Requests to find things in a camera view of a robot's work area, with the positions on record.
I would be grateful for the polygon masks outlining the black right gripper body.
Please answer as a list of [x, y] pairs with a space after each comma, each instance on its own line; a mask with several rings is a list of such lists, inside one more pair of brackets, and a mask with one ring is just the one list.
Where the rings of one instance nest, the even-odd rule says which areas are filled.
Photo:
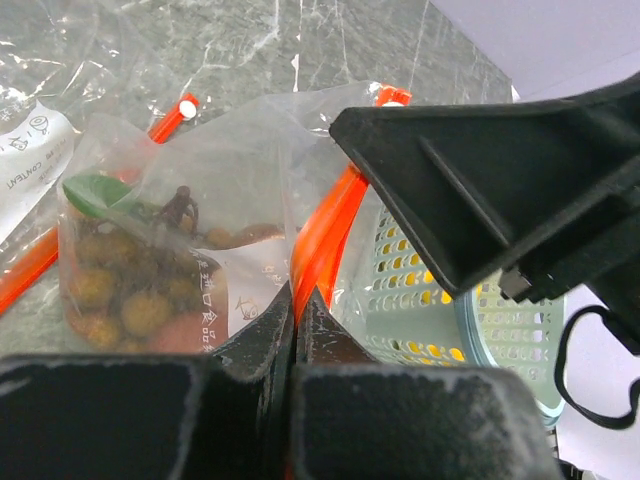
[[605, 199], [526, 253], [499, 280], [516, 302], [587, 286], [610, 313], [606, 328], [639, 353], [639, 201]]

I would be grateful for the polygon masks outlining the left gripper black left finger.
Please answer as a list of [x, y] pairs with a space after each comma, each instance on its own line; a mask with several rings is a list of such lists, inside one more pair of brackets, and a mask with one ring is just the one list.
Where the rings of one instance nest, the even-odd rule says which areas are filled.
[[1, 362], [5, 479], [280, 479], [294, 322], [283, 287], [209, 354]]

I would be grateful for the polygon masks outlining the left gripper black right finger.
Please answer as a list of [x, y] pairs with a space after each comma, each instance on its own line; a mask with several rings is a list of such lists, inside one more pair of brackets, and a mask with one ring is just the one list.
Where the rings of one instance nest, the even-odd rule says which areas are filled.
[[510, 371], [374, 360], [314, 293], [292, 370], [296, 479], [556, 479], [533, 396]]

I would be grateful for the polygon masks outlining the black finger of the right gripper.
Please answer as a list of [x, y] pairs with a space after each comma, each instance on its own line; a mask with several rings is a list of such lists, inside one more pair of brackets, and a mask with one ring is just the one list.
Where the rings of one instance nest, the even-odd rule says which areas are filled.
[[532, 103], [350, 107], [329, 133], [452, 295], [601, 201], [639, 201], [637, 77]]

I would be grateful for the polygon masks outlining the light blue fruit basket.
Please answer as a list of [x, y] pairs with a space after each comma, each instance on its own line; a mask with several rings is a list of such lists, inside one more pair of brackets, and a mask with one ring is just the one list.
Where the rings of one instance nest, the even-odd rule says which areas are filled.
[[565, 407], [553, 372], [566, 300], [506, 300], [499, 277], [494, 273], [452, 298], [369, 193], [344, 249], [330, 312], [385, 363], [514, 371], [533, 392], [543, 424], [551, 429]]

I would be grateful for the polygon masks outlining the bunch of brown longans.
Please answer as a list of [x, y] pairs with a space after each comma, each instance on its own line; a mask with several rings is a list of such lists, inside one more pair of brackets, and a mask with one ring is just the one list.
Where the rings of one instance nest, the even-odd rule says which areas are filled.
[[160, 353], [147, 349], [150, 337], [189, 312], [209, 323], [224, 317], [228, 341], [287, 279], [281, 225], [224, 229], [201, 218], [187, 185], [152, 199], [94, 173], [66, 179], [62, 193], [65, 316], [98, 351]]

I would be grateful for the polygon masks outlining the clear zip bag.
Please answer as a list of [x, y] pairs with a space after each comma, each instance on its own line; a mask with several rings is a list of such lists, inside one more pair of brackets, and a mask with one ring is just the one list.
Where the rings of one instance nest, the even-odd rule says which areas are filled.
[[57, 259], [55, 185], [90, 117], [166, 139], [185, 118], [184, 97], [117, 2], [2, 2], [3, 310]]
[[58, 188], [63, 315], [82, 347], [208, 353], [250, 324], [348, 166], [332, 121], [409, 99], [377, 82], [271, 94], [163, 144], [93, 117]]

